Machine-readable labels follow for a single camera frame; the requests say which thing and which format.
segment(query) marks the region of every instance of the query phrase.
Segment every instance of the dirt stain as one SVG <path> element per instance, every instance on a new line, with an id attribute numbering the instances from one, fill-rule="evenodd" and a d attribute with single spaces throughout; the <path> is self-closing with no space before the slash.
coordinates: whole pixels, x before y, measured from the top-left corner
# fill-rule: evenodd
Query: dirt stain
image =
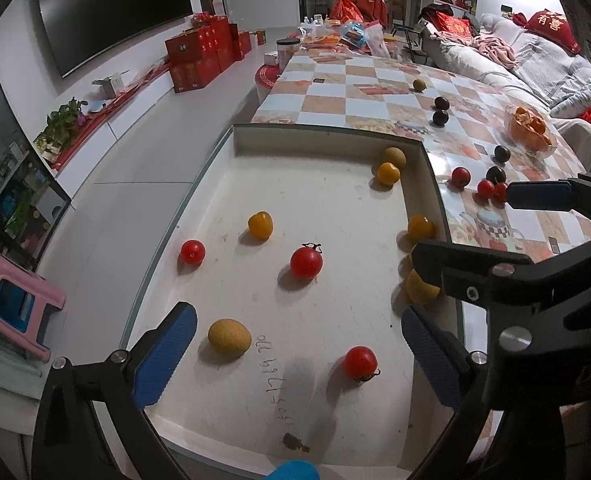
<path id="1" fill-rule="evenodd" d="M 302 440 L 300 440 L 295 435 L 291 433 L 285 433 L 285 436 L 282 437 L 282 444 L 287 446 L 288 449 L 291 451 L 295 451 L 297 449 L 301 449 L 305 453 L 309 453 L 311 448 L 309 446 L 304 446 Z"/>

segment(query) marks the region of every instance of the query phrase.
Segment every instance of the potted plant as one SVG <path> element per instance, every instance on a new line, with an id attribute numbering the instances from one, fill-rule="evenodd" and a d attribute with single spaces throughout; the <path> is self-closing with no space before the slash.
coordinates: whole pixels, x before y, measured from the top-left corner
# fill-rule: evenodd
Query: potted plant
<path id="1" fill-rule="evenodd" d="M 80 126 L 86 120 L 82 106 L 87 104 L 87 101 L 78 101 L 73 97 L 47 116 L 47 127 L 34 140 L 34 144 L 49 162 L 55 161 L 60 152 L 76 138 Z"/>

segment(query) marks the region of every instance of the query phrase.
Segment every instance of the floor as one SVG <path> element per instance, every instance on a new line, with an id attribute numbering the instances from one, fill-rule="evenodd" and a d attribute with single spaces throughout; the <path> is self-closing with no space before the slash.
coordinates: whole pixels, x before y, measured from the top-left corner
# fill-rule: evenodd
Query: floor
<path id="1" fill-rule="evenodd" d="M 162 97 L 96 167 L 54 234 L 38 271 L 67 294 L 49 323 L 52 357 L 104 360 L 119 347 L 141 280 L 178 204 L 235 122 L 258 98 L 253 76 L 264 51 L 292 28 L 268 31 L 265 46 L 207 88 Z"/>

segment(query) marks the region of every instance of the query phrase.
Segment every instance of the pink blanket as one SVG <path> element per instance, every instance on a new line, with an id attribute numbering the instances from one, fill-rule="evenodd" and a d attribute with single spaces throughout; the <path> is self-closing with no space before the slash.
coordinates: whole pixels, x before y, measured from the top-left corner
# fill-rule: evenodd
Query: pink blanket
<path id="1" fill-rule="evenodd" d="M 511 70 L 515 66 L 515 52 L 511 45 L 504 40 L 491 36 L 489 34 L 481 34 L 475 38 L 463 38 L 451 32 L 438 32 L 437 36 L 443 40 L 453 41 L 466 46 L 472 46 L 478 49 L 478 52 L 484 57 L 491 59 L 493 62 L 502 65 L 507 70 Z"/>

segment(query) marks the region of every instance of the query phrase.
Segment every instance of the sofa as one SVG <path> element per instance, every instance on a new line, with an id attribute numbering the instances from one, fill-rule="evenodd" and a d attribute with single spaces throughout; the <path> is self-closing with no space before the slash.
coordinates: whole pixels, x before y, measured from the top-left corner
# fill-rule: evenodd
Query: sofa
<path id="1" fill-rule="evenodd" d="M 470 46 L 437 38 L 431 23 L 424 23 L 422 49 L 442 70 L 457 73 L 520 99 L 551 117 L 551 122 L 591 172 L 591 124 L 560 118 L 574 97 L 591 89 L 591 64 L 582 56 L 570 56 L 553 42 L 532 34 L 513 21 L 483 14 L 481 34 L 492 34 L 512 46 L 516 66 L 511 71 L 481 56 Z"/>

